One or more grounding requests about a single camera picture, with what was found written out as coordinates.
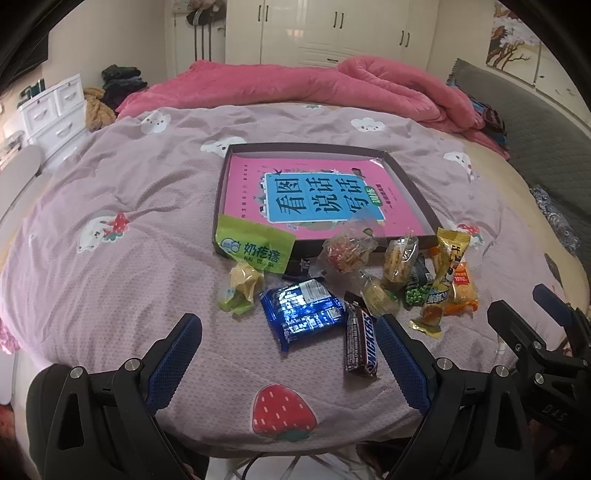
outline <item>orange snack packet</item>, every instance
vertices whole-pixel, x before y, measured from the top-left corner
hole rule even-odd
[[[454,315],[471,309],[478,310],[476,286],[470,278],[467,262],[460,262],[453,274],[453,291],[445,308],[445,315]]]

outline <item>yellow snack packet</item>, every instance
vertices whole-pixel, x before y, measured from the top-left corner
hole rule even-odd
[[[439,329],[439,322],[443,317],[445,306],[452,291],[454,273],[470,245],[470,234],[440,228],[437,231],[437,238],[439,239],[441,263],[437,269],[433,286],[427,296],[427,301],[423,306],[419,322]]]

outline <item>green candy wrapper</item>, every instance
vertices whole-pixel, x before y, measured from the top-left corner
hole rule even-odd
[[[243,259],[257,270],[284,274],[296,236],[272,226],[219,215],[216,242],[235,260]]]

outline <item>door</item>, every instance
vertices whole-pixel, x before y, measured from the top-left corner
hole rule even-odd
[[[403,36],[401,60],[413,67],[425,70],[439,11],[439,0],[413,0]]]
[[[298,47],[304,36],[303,12],[301,0],[266,0],[261,14],[261,63],[286,67],[298,64]]]
[[[305,50],[337,51],[342,0],[300,0]]]
[[[411,0],[342,0],[339,51],[399,60]]]
[[[228,0],[226,63],[261,62],[264,0]]]

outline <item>floor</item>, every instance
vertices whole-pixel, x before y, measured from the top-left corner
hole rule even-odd
[[[24,352],[17,354],[17,368],[14,378],[14,396],[12,399],[12,406],[15,412],[15,422],[17,431],[17,441],[21,446],[23,452],[28,451],[28,436],[25,422],[25,405],[27,400],[28,386],[37,373],[39,368],[35,362]],[[354,448],[341,450],[340,455],[358,460],[355,455]],[[321,462],[326,462],[333,465],[342,471],[348,470],[341,460],[333,455],[320,455],[318,457]],[[354,465],[355,472],[349,471],[347,476],[338,475],[329,468],[321,465],[318,461],[310,457],[301,457],[289,477],[285,476],[285,471],[288,469],[294,457],[271,457],[258,459],[248,473],[248,479],[251,480],[300,480],[313,478],[314,480],[342,480],[343,478],[350,478],[351,480],[374,480],[373,475],[367,473],[366,467]],[[31,462],[28,455],[24,458],[25,470],[32,480],[39,478],[35,466]],[[203,480],[238,480],[238,477],[229,474],[232,468],[235,468],[236,460],[226,459],[212,459],[209,466],[207,477]],[[239,473],[244,471],[244,467],[238,469]]]

